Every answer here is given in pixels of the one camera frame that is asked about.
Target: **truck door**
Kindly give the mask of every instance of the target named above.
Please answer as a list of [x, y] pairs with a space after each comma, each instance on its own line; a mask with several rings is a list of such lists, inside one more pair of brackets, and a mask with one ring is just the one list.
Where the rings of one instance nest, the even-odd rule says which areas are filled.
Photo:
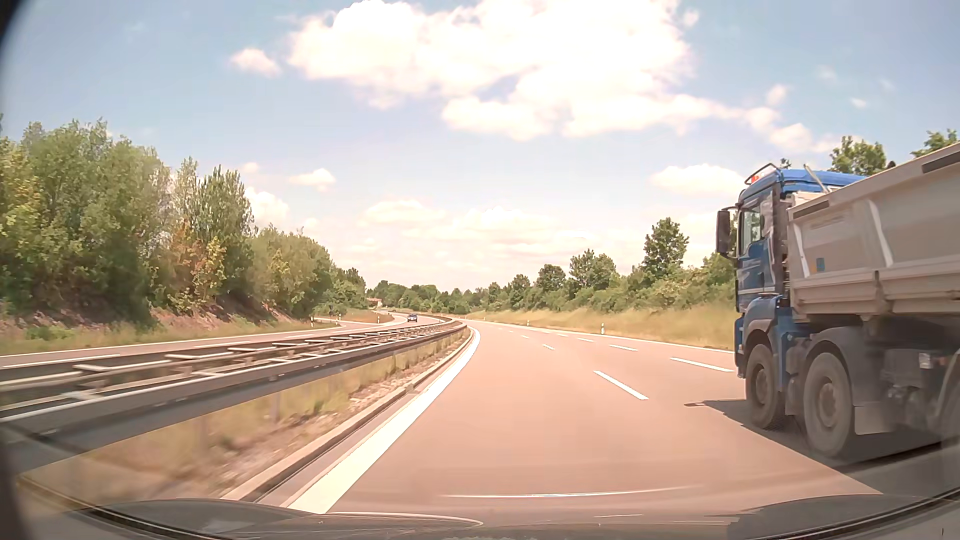
[[773, 226], [773, 199], [770, 191], [746, 201], [737, 223], [737, 307], [744, 312], [754, 298], [773, 292], [770, 242]]

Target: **curved road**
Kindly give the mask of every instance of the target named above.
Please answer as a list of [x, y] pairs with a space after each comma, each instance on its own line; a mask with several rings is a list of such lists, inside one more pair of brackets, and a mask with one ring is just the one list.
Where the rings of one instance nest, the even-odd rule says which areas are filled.
[[283, 504], [481, 519], [558, 508], [704, 515], [942, 490], [928, 455], [841, 472], [790, 430], [748, 428], [730, 353], [469, 323], [477, 343]]
[[[400, 327], [408, 325], [406, 316], [402, 314], [393, 314], [394, 320], [385, 322], [379, 326]], [[410, 326], [432, 324], [437, 320], [429, 317], [421, 317], [417, 323]], [[203, 349], [205, 347], [224, 346], [224, 345], [244, 345], [247, 343], [258, 343], [270, 339], [283, 340], [292, 338], [318, 337], [322, 335], [335, 335], [338, 333], [350, 333], [361, 329], [368, 330], [378, 326], [376, 323], [356, 323], [352, 321], [340, 321], [339, 327], [327, 328], [321, 330], [304, 331], [280, 331], [270, 333], [256, 333], [248, 335], [232, 335], [227, 337], [210, 337], [205, 339], [186, 339], [181, 341], [165, 341], [160, 343], [136, 343], [133, 345], [118, 345], [115, 347], [92, 347], [88, 349], [74, 349], [69, 351], [49, 351], [46, 353], [26, 353], [22, 355], [0, 356], [0, 368], [18, 367], [21, 365], [35, 364], [48, 361], [68, 361], [68, 360], [90, 360], [95, 358], [104, 358], [110, 356], [140, 355], [144, 353], [167, 353], [173, 351], [183, 351], [187, 349]]]

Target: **highway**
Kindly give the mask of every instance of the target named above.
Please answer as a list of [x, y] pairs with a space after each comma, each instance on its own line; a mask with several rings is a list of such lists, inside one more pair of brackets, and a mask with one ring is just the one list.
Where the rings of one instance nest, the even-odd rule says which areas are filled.
[[945, 489], [930, 453], [831, 464], [808, 456], [791, 430], [748, 428], [730, 353], [469, 323], [479, 340], [429, 386], [287, 489], [286, 502], [264, 502], [478, 519], [557, 509], [703, 515]]
[[[385, 321], [382, 327], [398, 327], [407, 325], [404, 315], [394, 314], [392, 322]], [[430, 324], [436, 322], [433, 319], [429, 321], [421, 320], [413, 325]], [[376, 323], [356, 323], [352, 321], [339, 321], [340, 326], [321, 330], [303, 330], [303, 331], [280, 331], [270, 333], [257, 333], [249, 335], [232, 335], [227, 337], [210, 337], [204, 339], [187, 339], [181, 341], [165, 341], [160, 343], [136, 343], [133, 345], [120, 345], [115, 347], [95, 347], [88, 349], [74, 349], [68, 351], [49, 351], [45, 353], [26, 353], [21, 355], [0, 356], [0, 368], [19, 367], [22, 365], [37, 364], [44, 362], [65, 362], [82, 361], [99, 358], [109, 358], [115, 356], [142, 355], [146, 353], [167, 353], [173, 351], [184, 351], [189, 349], [201, 350], [206, 347], [216, 347], [225, 345], [243, 346], [248, 343], [257, 343], [267, 340], [282, 341], [284, 339], [318, 337], [321, 335], [335, 335], [338, 333], [350, 333], [351, 331], [368, 330], [378, 326]]]

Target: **tire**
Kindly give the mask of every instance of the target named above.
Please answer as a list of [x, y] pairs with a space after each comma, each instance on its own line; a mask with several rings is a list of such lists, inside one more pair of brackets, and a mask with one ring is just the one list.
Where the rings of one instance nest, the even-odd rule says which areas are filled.
[[804, 426], [810, 447], [826, 457], [851, 448], [853, 399], [847, 369], [833, 353], [813, 358], [804, 382]]
[[747, 360], [747, 403], [750, 423], [761, 430], [783, 426], [783, 394], [777, 391], [777, 370], [774, 356], [766, 345], [756, 345]]

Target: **side mirror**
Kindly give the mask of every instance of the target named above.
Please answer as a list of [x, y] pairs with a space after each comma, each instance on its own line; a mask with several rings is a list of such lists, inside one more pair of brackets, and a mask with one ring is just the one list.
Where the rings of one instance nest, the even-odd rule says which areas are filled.
[[717, 210], [716, 252], [726, 258], [730, 258], [730, 233], [730, 211]]

